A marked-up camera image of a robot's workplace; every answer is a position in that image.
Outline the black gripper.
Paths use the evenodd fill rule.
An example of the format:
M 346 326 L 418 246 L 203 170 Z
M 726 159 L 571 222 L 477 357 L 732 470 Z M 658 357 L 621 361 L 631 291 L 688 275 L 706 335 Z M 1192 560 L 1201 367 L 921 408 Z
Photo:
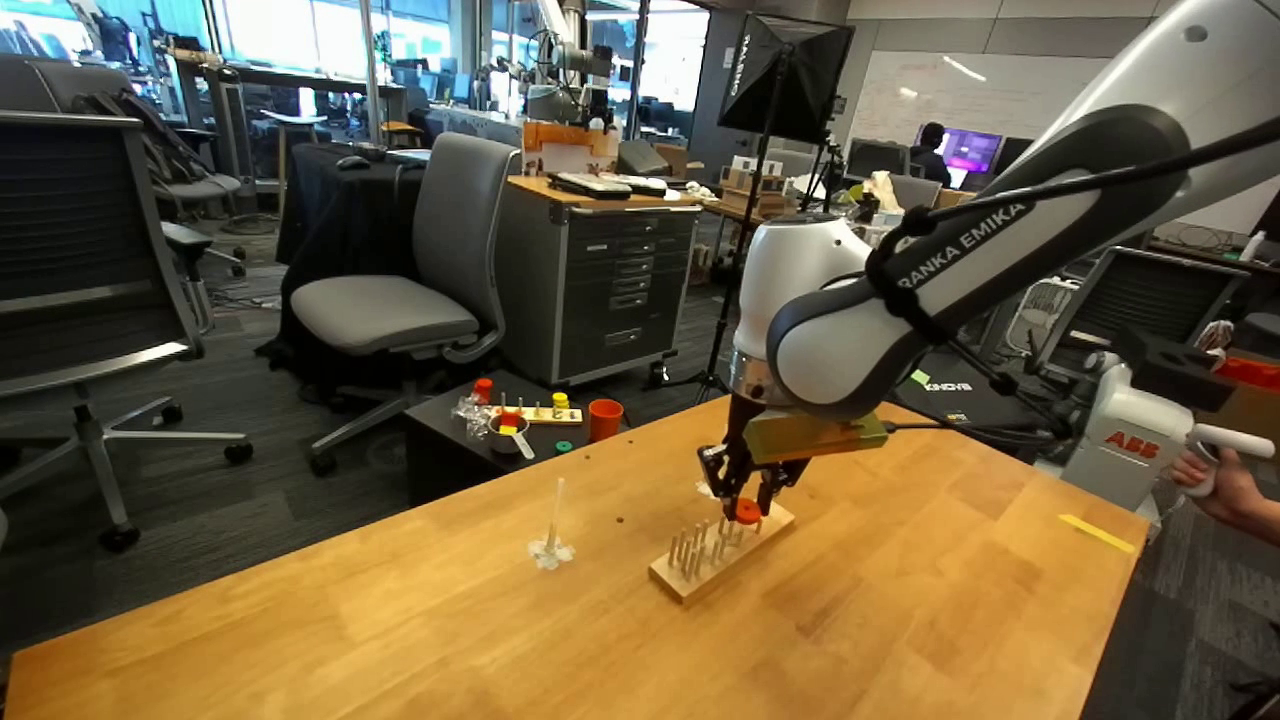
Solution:
M 793 488 L 803 477 L 803 462 L 790 466 L 757 466 L 744 440 L 744 430 L 760 418 L 757 400 L 732 398 L 730 400 L 730 430 L 721 446 L 706 446 L 695 452 L 706 470 L 706 484 L 721 502 L 721 512 L 738 522 L 738 502 L 752 473 L 760 473 L 760 512 L 771 516 L 780 488 Z

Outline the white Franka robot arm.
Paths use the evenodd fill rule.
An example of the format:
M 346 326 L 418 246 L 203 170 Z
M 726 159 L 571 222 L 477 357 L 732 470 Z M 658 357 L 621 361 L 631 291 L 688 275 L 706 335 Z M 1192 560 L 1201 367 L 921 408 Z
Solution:
M 957 210 L 882 246 L 780 215 L 744 252 L 730 432 L 700 452 L 732 522 L 808 462 L 882 440 L 877 408 L 934 345 L 1064 267 L 1280 171 L 1280 0 L 1177 0 Z

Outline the person hand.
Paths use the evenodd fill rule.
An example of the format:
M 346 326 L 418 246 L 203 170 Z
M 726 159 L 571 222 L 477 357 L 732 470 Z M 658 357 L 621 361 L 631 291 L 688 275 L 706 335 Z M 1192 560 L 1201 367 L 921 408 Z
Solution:
M 1273 502 L 1258 488 L 1258 477 L 1235 449 L 1221 449 L 1212 462 L 1201 452 L 1179 456 L 1174 466 L 1174 484 L 1221 525 L 1258 537 L 1273 525 Z

